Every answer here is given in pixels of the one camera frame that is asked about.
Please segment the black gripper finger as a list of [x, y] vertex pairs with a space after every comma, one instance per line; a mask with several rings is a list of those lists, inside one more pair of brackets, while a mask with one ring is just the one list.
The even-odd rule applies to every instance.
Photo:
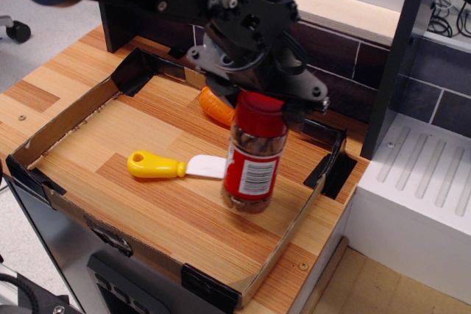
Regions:
[[283, 119], [286, 126], [294, 132], [302, 132], [305, 128], [305, 107], [302, 102], [285, 102]]
[[230, 108], [236, 107], [238, 95], [241, 92], [238, 85], [220, 76], [207, 76], [205, 82], [217, 98], [221, 99]]

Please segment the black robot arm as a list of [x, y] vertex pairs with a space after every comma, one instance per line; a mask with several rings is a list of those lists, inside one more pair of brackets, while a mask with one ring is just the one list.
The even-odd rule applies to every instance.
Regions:
[[[33, 0], [69, 6], [81, 0]], [[92, 0], [169, 21], [202, 26], [204, 43], [188, 50], [210, 89], [234, 106], [243, 90], [279, 99], [293, 130], [329, 105], [327, 86], [306, 67], [307, 54], [291, 36], [300, 16], [295, 0]]]

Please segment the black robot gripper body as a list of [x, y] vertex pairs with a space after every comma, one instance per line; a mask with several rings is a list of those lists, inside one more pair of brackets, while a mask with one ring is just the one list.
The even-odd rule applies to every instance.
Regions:
[[330, 103], [324, 82], [307, 69], [306, 50], [291, 35], [299, 16], [217, 15], [205, 25], [203, 43], [188, 59], [207, 76], [220, 76], [242, 90], [323, 112]]

